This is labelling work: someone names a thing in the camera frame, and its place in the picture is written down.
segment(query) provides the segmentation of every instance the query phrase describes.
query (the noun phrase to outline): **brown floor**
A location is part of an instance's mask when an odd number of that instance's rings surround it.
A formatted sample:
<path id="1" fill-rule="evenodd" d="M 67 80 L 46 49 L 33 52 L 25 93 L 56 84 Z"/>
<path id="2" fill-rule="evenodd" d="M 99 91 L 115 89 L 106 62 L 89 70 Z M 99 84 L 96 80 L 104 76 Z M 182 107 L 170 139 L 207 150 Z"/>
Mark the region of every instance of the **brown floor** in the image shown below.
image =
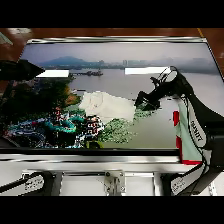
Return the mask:
<path id="1" fill-rule="evenodd" d="M 224 74 L 224 28 L 30 28 L 30 33 L 12 34 L 0 28 L 13 42 L 0 44 L 0 60 L 18 60 L 27 40 L 75 36 L 193 36 L 206 37 Z"/>

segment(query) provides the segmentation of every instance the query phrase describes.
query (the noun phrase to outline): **display screen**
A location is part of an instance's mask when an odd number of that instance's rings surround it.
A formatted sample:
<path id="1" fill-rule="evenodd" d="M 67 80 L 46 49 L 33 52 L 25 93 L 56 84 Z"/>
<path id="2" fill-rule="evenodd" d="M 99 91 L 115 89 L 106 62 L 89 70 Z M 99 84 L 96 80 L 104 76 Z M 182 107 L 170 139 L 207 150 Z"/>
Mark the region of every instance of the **display screen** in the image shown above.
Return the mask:
<path id="1" fill-rule="evenodd" d="M 10 81 L 2 99 L 3 135 L 28 148 L 176 148 L 171 97 L 157 110 L 136 107 L 151 77 L 125 68 L 175 66 L 197 97 L 223 115 L 221 75 L 206 43 L 28 44 L 20 59 L 68 77 Z"/>

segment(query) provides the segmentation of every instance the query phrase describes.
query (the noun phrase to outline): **screen bezel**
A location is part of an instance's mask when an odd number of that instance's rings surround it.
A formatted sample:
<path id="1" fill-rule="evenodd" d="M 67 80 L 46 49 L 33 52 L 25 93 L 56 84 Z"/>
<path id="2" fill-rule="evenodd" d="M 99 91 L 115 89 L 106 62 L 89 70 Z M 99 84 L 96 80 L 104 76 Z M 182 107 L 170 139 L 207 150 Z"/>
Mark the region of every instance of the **screen bezel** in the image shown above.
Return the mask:
<path id="1" fill-rule="evenodd" d="M 68 37 L 68 38 L 45 38 L 45 39 L 31 39 L 28 40 L 27 45 L 30 44 L 57 44 L 57 43 L 106 43 L 106 42 L 156 42 L 156 43 L 205 43 L 216 63 L 219 74 L 223 79 L 221 70 L 212 53 L 206 38 L 199 37 L 137 37 L 137 36 L 109 36 L 109 37 Z M 34 149 L 34 148 L 1 148 L 0 154 L 23 154 L 23 155 L 82 155 L 82 156 L 179 156 L 179 149 Z"/>

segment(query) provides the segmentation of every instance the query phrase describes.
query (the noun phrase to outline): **water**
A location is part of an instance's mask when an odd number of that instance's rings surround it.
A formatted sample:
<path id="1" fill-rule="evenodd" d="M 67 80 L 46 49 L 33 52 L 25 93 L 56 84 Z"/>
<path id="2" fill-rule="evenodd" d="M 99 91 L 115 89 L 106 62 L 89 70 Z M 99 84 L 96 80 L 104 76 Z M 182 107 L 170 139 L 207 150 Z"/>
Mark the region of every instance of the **water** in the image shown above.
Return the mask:
<path id="1" fill-rule="evenodd" d="M 154 85 L 151 75 L 125 75 L 124 70 L 104 69 L 103 76 L 76 76 L 70 84 L 71 89 L 83 89 L 87 92 L 103 91 L 113 96 L 136 99 L 139 91 L 151 92 Z M 224 116 L 223 82 L 219 75 L 198 73 L 183 74 L 193 86 L 197 97 L 210 109 Z M 173 126 L 173 111 L 178 110 L 174 100 L 161 100 L 161 108 L 152 116 L 140 120 L 130 131 L 137 132 L 128 143 L 104 143 L 105 147 L 127 148 L 175 148 L 176 134 Z"/>

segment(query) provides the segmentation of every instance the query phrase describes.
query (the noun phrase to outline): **crumpled white cloth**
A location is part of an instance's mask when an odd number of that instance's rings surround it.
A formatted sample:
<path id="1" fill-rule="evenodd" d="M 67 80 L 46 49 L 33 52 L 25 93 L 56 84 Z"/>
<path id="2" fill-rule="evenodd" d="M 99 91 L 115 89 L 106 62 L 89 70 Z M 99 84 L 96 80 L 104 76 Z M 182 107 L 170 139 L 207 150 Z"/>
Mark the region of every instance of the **crumpled white cloth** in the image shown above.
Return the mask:
<path id="1" fill-rule="evenodd" d="M 87 116 L 99 116 L 104 124 L 115 118 L 133 122 L 136 109 L 132 100 L 99 91 L 85 92 L 79 108 L 85 110 Z"/>

